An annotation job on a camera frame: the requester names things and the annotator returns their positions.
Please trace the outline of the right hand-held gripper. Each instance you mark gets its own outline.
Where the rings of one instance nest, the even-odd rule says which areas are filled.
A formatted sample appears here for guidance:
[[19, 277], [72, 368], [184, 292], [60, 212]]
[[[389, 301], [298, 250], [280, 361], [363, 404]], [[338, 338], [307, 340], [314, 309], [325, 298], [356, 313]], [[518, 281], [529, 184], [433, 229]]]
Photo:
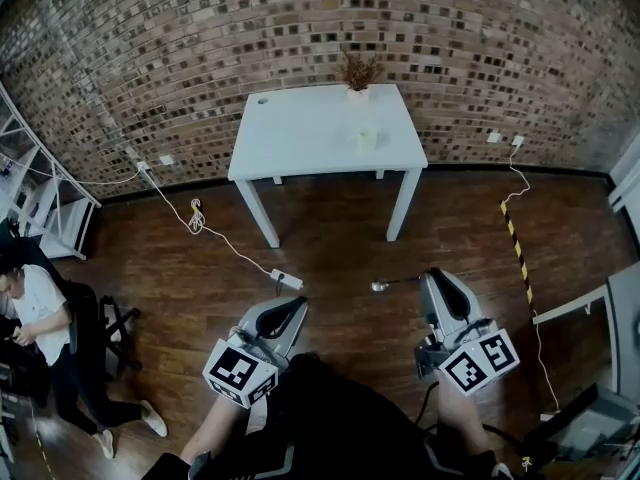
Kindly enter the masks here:
[[440, 371], [470, 396], [520, 364], [506, 330], [482, 318], [477, 297], [458, 277], [433, 267], [421, 274], [419, 292], [422, 314], [431, 326], [414, 348], [419, 379]]

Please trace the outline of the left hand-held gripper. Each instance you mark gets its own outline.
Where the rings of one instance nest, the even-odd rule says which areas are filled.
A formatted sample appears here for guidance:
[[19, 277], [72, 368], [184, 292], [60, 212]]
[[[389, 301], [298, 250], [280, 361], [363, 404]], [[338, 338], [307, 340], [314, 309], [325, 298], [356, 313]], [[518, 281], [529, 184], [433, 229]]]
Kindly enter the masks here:
[[304, 296], [277, 297], [251, 307], [227, 339], [216, 342], [202, 371], [210, 389], [249, 409], [288, 368], [308, 312]]

